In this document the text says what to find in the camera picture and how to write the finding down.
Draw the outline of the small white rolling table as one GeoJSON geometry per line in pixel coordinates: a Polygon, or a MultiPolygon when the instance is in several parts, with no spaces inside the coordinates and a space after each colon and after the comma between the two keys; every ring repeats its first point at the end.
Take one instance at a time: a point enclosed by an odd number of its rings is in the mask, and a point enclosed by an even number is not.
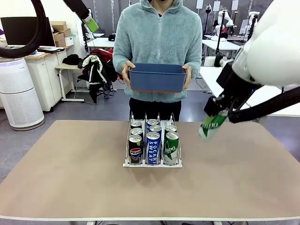
{"type": "Polygon", "coordinates": [[[80,102],[80,103],[84,103],[85,100],[83,98],[76,98],[76,93],[77,93],[77,89],[75,89],[74,87],[74,80],[73,80],[73,76],[71,74],[71,70],[80,70],[80,68],[78,68],[78,66],[76,65],[68,65],[65,63],[61,63],[59,64],[56,68],[56,70],[58,70],[58,78],[60,81],[60,88],[61,88],[61,94],[62,94],[62,101],[63,102],[80,102]],[[67,71],[67,76],[68,76],[68,80],[71,83],[71,92],[75,93],[73,98],[66,98],[66,94],[64,91],[64,85],[63,85],[63,80],[62,80],[62,72],[66,70],[67,71]]]}

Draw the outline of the person in teal fleece jacket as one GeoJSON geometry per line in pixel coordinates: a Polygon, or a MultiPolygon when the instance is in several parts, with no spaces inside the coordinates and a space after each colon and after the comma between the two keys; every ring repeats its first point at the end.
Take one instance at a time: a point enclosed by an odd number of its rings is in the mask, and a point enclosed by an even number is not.
{"type": "MultiPolygon", "coordinates": [[[[124,9],[118,21],[116,40],[128,40],[136,63],[185,65],[189,47],[203,36],[198,14],[180,0],[141,0],[124,9]]],[[[175,121],[180,118],[182,100],[187,90],[179,93],[135,91],[126,84],[130,97],[130,114],[135,119],[175,121]]]]}

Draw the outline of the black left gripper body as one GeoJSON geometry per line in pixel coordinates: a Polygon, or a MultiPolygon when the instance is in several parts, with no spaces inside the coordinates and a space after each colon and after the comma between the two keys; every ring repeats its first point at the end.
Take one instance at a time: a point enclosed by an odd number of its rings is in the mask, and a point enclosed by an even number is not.
{"type": "Polygon", "coordinates": [[[89,10],[82,0],[63,0],[65,4],[77,14],[81,20],[86,20],[89,17],[89,10]]]}

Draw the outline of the red jacket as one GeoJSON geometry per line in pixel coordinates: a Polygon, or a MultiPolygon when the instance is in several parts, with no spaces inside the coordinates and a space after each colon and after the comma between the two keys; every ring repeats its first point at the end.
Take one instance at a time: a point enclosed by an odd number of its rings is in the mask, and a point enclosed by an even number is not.
{"type": "Polygon", "coordinates": [[[113,50],[95,49],[90,52],[91,54],[97,54],[103,61],[103,67],[107,67],[108,76],[112,82],[115,82],[118,78],[118,73],[115,71],[113,65],[113,50]]]}

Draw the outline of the white side table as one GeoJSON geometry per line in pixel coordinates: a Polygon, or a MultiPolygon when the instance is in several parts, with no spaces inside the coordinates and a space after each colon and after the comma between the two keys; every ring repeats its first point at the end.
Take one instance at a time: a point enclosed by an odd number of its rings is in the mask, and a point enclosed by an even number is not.
{"type": "MultiPolygon", "coordinates": [[[[200,77],[205,81],[211,93],[217,97],[223,92],[223,88],[216,81],[221,71],[221,67],[201,67],[200,69],[200,77]]],[[[278,87],[265,85],[256,90],[241,109],[245,110],[252,106],[259,105],[260,103],[268,101],[279,94],[281,94],[281,90],[278,87]]],[[[300,118],[300,103],[271,113],[269,116],[300,118]]]]}

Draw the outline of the black hat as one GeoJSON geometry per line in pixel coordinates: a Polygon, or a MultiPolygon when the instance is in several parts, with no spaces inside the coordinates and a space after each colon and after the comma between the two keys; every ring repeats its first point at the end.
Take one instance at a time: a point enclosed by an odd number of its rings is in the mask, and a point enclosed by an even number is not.
{"type": "Polygon", "coordinates": [[[71,54],[63,59],[62,63],[67,65],[73,65],[77,66],[82,61],[82,58],[80,58],[77,54],[71,54]]]}

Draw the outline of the black keyboard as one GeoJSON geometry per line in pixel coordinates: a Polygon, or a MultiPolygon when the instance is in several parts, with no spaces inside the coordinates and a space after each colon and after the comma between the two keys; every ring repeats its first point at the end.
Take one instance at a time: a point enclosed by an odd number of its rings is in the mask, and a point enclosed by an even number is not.
{"type": "Polygon", "coordinates": [[[44,53],[56,53],[56,52],[62,52],[64,51],[64,47],[39,47],[37,49],[38,52],[44,52],[44,53]]]}

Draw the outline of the person's right hand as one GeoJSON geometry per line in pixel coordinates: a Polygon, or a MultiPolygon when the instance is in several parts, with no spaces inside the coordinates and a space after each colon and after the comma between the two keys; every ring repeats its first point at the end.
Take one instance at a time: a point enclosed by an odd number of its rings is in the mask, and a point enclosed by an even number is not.
{"type": "Polygon", "coordinates": [[[123,77],[123,81],[130,87],[130,79],[129,79],[129,69],[135,68],[135,65],[131,61],[127,61],[126,63],[122,63],[121,65],[121,74],[123,77]]]}

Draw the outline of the white clear can dispenser rack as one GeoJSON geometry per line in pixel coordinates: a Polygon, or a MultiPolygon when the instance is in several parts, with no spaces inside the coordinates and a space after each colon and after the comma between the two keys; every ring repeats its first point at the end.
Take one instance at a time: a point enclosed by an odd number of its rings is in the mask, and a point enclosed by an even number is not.
{"type": "Polygon", "coordinates": [[[160,116],[157,116],[156,118],[159,122],[158,125],[161,126],[162,132],[160,135],[160,150],[159,150],[159,162],[157,165],[148,165],[146,164],[146,138],[149,131],[149,126],[147,126],[147,120],[149,120],[147,117],[145,117],[143,120],[137,120],[134,118],[134,115],[130,115],[129,120],[129,126],[128,126],[128,133],[127,133],[127,143],[126,143],[126,156],[125,156],[125,163],[123,164],[124,167],[162,167],[162,168],[181,168],[182,167],[182,156],[181,156],[181,145],[180,145],[180,139],[179,139],[179,147],[178,147],[178,153],[177,153],[177,163],[175,165],[167,165],[164,163],[165,154],[164,154],[164,148],[165,148],[165,126],[167,125],[175,125],[176,122],[173,118],[173,115],[171,115],[169,120],[161,120],[160,116]],[[129,155],[128,155],[128,138],[131,135],[130,131],[130,122],[137,120],[142,122],[142,130],[143,130],[143,137],[142,137],[142,155],[141,155],[141,162],[140,164],[131,164],[129,155]]]}

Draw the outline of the person's right forearm teal sleeve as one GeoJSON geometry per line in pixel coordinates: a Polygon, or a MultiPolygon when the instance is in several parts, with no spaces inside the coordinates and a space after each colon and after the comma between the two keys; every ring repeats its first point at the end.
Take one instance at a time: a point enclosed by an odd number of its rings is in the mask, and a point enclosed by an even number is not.
{"type": "Polygon", "coordinates": [[[113,65],[118,73],[122,73],[126,62],[132,59],[131,44],[128,40],[116,40],[113,49],[113,65]]]}

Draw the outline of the person's left forearm teal sleeve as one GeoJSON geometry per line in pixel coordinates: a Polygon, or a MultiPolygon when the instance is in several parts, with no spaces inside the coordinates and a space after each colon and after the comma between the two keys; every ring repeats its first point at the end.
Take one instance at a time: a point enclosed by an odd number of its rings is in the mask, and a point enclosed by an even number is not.
{"type": "Polygon", "coordinates": [[[192,42],[187,51],[185,63],[191,67],[191,78],[194,79],[199,74],[202,63],[202,37],[192,42]]]}

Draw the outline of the black computer monitor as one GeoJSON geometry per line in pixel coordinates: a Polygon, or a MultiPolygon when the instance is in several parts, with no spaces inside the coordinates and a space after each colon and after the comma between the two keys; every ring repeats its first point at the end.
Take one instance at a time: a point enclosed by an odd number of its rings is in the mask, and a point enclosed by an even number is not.
{"type": "MultiPolygon", "coordinates": [[[[36,17],[2,17],[1,24],[8,45],[26,45],[34,37],[37,28],[36,17]]],[[[39,32],[44,35],[41,47],[55,47],[49,18],[46,18],[46,31],[39,32]]]]}

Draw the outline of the grey metal chair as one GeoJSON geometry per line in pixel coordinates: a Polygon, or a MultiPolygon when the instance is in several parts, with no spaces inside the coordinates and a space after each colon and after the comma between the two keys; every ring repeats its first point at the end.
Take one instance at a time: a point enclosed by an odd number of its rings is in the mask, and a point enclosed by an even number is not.
{"type": "Polygon", "coordinates": [[[91,84],[88,86],[88,82],[86,81],[87,88],[80,89],[78,88],[78,84],[82,79],[77,79],[75,91],[74,91],[74,98],[76,97],[77,93],[88,93],[92,102],[87,102],[84,100],[85,103],[90,105],[96,105],[98,103],[98,97],[103,96],[104,100],[109,100],[110,97],[114,96],[114,93],[117,91],[112,83],[105,83],[105,84],[91,84]]]}

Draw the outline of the black pole stand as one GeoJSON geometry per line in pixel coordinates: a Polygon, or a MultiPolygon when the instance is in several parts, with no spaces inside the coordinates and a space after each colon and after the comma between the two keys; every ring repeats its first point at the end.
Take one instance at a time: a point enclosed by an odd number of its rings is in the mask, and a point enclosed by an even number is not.
{"type": "Polygon", "coordinates": [[[219,45],[220,45],[221,33],[222,33],[222,30],[223,30],[224,19],[225,19],[225,11],[223,10],[222,11],[222,20],[221,20],[221,23],[219,24],[220,29],[219,29],[217,48],[216,48],[216,52],[215,52],[216,58],[215,58],[215,62],[214,62],[214,67],[220,67],[221,66],[220,63],[221,63],[221,60],[223,58],[223,55],[222,55],[222,53],[220,52],[220,49],[219,49],[219,45]]]}

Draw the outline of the blue plastic bin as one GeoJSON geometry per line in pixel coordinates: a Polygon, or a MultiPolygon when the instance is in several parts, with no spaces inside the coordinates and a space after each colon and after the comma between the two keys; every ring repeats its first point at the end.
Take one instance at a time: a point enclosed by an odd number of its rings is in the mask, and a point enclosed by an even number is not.
{"type": "Polygon", "coordinates": [[[136,63],[129,69],[130,86],[135,91],[173,92],[184,90],[187,70],[181,65],[136,63]]]}

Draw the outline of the white desk cabinet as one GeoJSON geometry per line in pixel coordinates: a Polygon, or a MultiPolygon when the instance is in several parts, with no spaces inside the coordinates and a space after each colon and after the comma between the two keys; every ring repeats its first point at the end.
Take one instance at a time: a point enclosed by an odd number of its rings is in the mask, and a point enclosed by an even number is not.
{"type": "Polygon", "coordinates": [[[61,101],[61,85],[63,85],[66,94],[74,86],[69,72],[62,71],[61,76],[59,76],[59,69],[57,69],[57,66],[66,57],[67,50],[54,54],[44,53],[40,56],[24,57],[44,112],[52,112],[53,107],[61,101]]]}

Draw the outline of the white background table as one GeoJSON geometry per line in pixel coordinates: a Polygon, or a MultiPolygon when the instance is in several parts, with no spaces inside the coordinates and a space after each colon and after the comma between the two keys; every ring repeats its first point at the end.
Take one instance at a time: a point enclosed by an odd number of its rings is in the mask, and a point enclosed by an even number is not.
{"type": "Polygon", "coordinates": [[[109,41],[107,37],[98,37],[87,43],[88,52],[93,49],[113,49],[114,41],[109,41]]]}
{"type": "MultiPolygon", "coordinates": [[[[213,58],[215,57],[215,52],[217,48],[218,41],[213,40],[203,40],[203,66],[205,67],[213,67],[214,62],[213,58]]],[[[223,55],[223,58],[234,59],[236,57],[237,51],[241,48],[241,46],[233,44],[231,42],[225,41],[220,42],[219,49],[223,55]]]]}

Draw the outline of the person's left hand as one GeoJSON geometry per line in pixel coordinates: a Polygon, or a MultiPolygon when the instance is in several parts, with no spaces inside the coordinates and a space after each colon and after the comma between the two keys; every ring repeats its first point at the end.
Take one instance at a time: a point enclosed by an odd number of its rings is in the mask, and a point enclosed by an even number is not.
{"type": "Polygon", "coordinates": [[[183,65],[182,68],[187,73],[186,78],[185,78],[185,82],[184,82],[184,86],[183,86],[183,89],[186,90],[189,87],[190,82],[191,82],[191,76],[192,76],[192,73],[193,73],[193,68],[188,64],[183,65]]]}

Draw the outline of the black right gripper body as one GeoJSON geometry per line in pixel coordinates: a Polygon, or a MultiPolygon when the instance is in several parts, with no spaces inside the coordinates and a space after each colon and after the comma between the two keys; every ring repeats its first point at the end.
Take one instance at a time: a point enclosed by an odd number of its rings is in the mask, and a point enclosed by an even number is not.
{"type": "Polygon", "coordinates": [[[219,114],[223,110],[229,110],[232,103],[235,100],[235,96],[228,92],[228,91],[223,91],[220,93],[218,97],[216,96],[211,96],[209,97],[205,107],[204,107],[204,112],[208,116],[215,116],[219,114]]]}

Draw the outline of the white cylindrical air purifier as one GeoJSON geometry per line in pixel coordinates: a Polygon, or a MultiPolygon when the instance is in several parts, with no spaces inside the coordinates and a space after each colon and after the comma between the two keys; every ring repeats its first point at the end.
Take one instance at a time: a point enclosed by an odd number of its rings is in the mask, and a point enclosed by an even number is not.
{"type": "Polygon", "coordinates": [[[45,117],[26,61],[0,59],[0,99],[13,130],[35,129],[45,117]]]}

